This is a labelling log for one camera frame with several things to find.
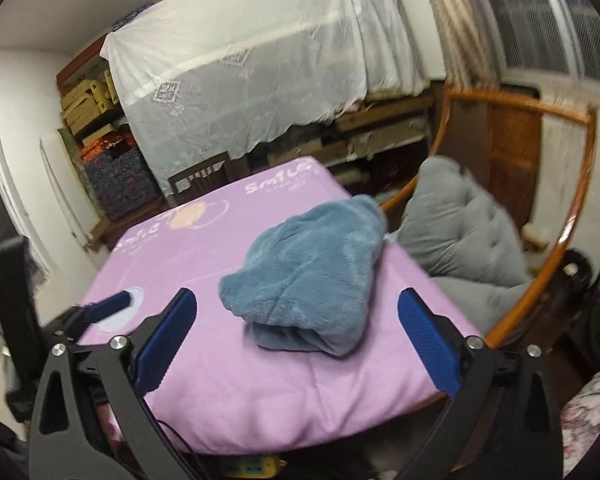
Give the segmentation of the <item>blue fleece jacket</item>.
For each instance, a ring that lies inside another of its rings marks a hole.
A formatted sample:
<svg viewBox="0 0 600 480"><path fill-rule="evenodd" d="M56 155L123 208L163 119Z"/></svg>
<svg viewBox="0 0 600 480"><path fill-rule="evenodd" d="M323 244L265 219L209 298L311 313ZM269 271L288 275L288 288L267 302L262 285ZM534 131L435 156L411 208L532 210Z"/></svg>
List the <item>blue fleece jacket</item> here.
<svg viewBox="0 0 600 480"><path fill-rule="evenodd" d="M219 298L261 348L342 358L366 331L386 233L370 196L318 205L264 231Z"/></svg>

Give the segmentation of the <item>pink smile bed sheet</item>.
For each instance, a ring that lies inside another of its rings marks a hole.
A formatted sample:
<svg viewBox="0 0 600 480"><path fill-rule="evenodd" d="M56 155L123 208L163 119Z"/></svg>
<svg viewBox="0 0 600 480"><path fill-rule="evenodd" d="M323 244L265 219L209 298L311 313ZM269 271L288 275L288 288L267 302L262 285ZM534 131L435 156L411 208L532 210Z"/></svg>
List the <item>pink smile bed sheet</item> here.
<svg viewBox="0 0 600 480"><path fill-rule="evenodd" d="M242 265L263 231L345 197L324 166L302 157L132 226L85 297L97 302L127 290L131 305L93 325L84 344L129 333L179 289L190 289L198 304L196 321L146 401L202 454L306 448L421 408L436 388L399 322L400 292L415 289L465 335L475 327L395 242L385 244L378 263L361 347L343 359L262 349L219 300L220 278Z"/></svg>

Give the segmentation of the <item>white leaning boards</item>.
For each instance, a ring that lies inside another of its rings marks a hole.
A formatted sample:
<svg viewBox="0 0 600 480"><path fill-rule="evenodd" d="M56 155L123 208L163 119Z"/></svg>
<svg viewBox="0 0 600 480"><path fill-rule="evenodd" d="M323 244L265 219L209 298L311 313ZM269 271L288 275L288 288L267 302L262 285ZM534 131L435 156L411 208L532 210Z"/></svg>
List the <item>white leaning boards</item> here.
<svg viewBox="0 0 600 480"><path fill-rule="evenodd" d="M92 248L92 231L99 215L85 191L58 131L40 139L43 165L71 234L84 249Z"/></svg>

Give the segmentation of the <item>grey tufted cushion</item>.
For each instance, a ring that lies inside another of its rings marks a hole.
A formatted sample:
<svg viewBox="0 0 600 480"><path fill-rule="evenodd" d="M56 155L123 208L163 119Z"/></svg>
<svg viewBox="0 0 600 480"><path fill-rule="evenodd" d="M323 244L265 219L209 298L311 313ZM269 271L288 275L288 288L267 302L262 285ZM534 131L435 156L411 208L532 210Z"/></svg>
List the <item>grey tufted cushion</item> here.
<svg viewBox="0 0 600 480"><path fill-rule="evenodd" d="M518 230L458 162L427 158L391 234L480 333L489 333L529 288Z"/></svg>

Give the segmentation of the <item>dark wooden chair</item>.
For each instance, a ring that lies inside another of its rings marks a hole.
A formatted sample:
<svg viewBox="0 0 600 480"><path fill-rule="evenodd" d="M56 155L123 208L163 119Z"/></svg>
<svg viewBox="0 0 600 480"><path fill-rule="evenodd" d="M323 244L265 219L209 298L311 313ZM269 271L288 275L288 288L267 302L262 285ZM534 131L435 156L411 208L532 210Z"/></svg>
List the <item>dark wooden chair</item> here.
<svg viewBox="0 0 600 480"><path fill-rule="evenodd" d="M229 164L230 156L224 152L174 174L168 179L174 202L185 204L229 184Z"/></svg>

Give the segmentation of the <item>yellow cardboard boxes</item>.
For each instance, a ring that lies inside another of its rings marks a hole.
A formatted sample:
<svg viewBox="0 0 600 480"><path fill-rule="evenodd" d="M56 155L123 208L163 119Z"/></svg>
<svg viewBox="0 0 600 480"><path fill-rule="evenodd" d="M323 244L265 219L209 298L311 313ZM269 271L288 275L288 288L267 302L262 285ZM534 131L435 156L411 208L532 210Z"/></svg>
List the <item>yellow cardboard boxes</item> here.
<svg viewBox="0 0 600 480"><path fill-rule="evenodd" d="M60 101L62 117L74 136L119 104L109 68L100 79L83 79Z"/></svg>

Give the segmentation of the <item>wooden low shelf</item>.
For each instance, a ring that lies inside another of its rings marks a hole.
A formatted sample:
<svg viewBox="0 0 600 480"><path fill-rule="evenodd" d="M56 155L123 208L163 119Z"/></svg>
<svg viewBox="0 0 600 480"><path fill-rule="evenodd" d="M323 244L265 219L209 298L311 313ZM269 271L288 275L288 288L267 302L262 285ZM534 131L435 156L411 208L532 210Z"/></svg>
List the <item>wooden low shelf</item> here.
<svg viewBox="0 0 600 480"><path fill-rule="evenodd" d="M265 148L268 166L311 156L346 188L369 184L370 163L411 144L431 141L434 94L364 101L331 122L292 126Z"/></svg>

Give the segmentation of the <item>white lace cover cloth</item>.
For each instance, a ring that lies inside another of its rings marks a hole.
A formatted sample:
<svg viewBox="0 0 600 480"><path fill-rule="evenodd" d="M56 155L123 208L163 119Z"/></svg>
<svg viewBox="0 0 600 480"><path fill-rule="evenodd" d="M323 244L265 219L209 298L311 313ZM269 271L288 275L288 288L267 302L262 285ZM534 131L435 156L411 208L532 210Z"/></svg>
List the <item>white lace cover cloth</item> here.
<svg viewBox="0 0 600 480"><path fill-rule="evenodd" d="M399 0L162 0L100 54L163 193L217 154L425 87Z"/></svg>

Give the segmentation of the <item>striped beige curtain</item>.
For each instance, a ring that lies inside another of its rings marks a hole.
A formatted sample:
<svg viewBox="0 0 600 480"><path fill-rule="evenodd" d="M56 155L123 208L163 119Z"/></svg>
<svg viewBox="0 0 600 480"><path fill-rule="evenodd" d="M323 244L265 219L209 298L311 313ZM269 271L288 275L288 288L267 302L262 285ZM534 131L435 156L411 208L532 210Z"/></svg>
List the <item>striped beige curtain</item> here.
<svg viewBox="0 0 600 480"><path fill-rule="evenodd" d="M495 89L495 54L471 1L429 1L441 40L446 79L457 89Z"/></svg>

